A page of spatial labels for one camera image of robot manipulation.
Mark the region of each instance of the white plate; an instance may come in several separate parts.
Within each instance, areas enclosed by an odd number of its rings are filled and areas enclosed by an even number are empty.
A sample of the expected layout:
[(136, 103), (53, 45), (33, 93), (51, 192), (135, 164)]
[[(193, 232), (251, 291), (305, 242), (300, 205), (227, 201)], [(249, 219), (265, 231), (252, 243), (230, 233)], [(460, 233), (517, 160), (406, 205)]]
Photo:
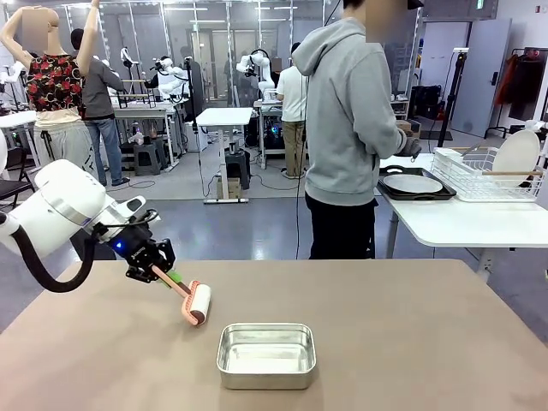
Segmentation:
[[(498, 149), (493, 160), (492, 170), (500, 171), (533, 171), (539, 161), (539, 137), (529, 130), (511, 134)], [(503, 181), (504, 186), (517, 187), (526, 176), (493, 176)]]
[(437, 193), (444, 188), (441, 182), (437, 182), (432, 178), (423, 176), (414, 176), (411, 174), (398, 174), (395, 176), (386, 176), (383, 183), (388, 187), (406, 193)]

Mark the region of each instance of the black chair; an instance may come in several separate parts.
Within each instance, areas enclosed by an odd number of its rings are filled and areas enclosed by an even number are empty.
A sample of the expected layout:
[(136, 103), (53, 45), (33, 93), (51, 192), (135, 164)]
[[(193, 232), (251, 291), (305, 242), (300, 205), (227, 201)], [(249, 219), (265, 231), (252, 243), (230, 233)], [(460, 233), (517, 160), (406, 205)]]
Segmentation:
[(0, 180), (0, 200), (6, 200), (15, 196), (14, 202), (11, 204), (12, 210), (17, 207), (17, 197), (19, 196), (19, 193), (26, 190), (35, 191), (34, 186), (25, 171), (25, 160), (27, 160), (27, 154), (22, 148), (16, 147), (8, 150), (6, 170), (19, 170), (19, 178), (17, 180)]

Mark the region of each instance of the white dish rack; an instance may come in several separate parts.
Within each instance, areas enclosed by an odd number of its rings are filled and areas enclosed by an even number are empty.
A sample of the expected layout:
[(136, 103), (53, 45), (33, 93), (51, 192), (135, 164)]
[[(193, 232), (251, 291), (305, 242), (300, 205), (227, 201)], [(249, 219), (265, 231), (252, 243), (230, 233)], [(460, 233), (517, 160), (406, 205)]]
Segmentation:
[(484, 147), (464, 157), (467, 148), (437, 148), (432, 173), (469, 202), (534, 202), (545, 179), (545, 170), (493, 172), (498, 149)]

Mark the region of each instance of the gray door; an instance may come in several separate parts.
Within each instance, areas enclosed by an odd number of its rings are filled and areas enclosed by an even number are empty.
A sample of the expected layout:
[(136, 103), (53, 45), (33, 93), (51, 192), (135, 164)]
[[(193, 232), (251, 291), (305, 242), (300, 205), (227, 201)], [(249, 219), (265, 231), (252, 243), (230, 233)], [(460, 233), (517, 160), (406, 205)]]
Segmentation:
[(489, 127), (512, 20), (475, 21), (451, 127), (483, 137)]

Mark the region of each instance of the white t-shirt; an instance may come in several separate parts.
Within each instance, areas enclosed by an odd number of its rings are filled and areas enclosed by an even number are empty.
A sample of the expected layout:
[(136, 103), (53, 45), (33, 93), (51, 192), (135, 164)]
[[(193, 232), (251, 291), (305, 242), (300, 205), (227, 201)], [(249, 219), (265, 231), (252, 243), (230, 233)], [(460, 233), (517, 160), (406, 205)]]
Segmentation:
[(305, 120), (307, 78), (299, 72), (296, 66), (286, 68), (280, 73), (276, 93), (283, 95), (282, 121), (301, 122)]

